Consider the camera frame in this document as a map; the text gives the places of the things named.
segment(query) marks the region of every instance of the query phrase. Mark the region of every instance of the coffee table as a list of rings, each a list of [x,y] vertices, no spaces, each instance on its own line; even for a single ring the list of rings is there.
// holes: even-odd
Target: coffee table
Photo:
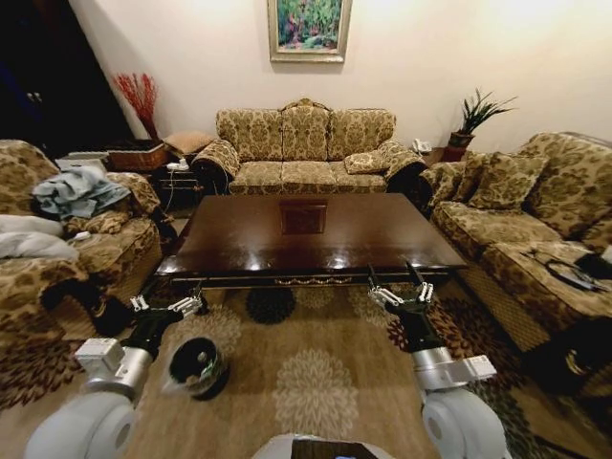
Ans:
[[[156,275],[203,289],[367,283],[466,266],[423,215],[394,193],[207,196]]]

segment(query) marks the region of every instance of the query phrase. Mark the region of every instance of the patterned rug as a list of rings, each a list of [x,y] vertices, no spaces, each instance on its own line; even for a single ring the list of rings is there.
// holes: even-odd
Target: patterned rug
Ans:
[[[167,305],[184,293],[160,283],[150,302]],[[452,281],[438,298],[429,317],[453,357],[484,353],[498,370],[470,390],[500,417],[514,458],[612,457],[582,418],[523,376],[517,351],[482,305]],[[210,309],[166,332],[126,457],[251,457],[287,432],[364,441],[397,458],[437,457],[420,419],[409,337],[364,288],[233,291]],[[209,402],[167,391],[172,353],[202,336],[231,366],[228,385]],[[70,359],[76,346],[50,349],[49,364],[33,361],[31,371],[25,356],[15,356],[15,373],[1,380],[0,457],[21,457],[35,427],[78,393],[84,375]]]

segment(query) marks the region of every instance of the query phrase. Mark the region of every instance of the painting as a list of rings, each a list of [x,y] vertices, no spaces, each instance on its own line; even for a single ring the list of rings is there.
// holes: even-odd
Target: painting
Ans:
[[[270,61],[344,62],[351,0],[268,0]]]

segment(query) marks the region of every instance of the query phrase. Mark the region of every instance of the gray cloth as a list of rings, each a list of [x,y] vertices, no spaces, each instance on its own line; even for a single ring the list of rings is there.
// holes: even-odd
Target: gray cloth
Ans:
[[[68,167],[61,174],[34,187],[33,197],[45,212],[70,217],[91,218],[130,194],[130,190],[110,182],[96,167]]]

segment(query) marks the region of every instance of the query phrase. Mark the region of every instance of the potted plant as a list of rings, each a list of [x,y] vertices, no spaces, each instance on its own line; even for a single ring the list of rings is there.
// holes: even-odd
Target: potted plant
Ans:
[[[508,103],[516,98],[509,98],[504,101],[488,100],[492,92],[482,96],[480,90],[476,89],[476,98],[463,99],[463,126],[458,131],[450,134],[448,145],[444,149],[443,161],[461,161],[468,145],[474,138],[472,132],[480,124],[488,120],[493,115],[509,112],[513,108],[504,108]]]

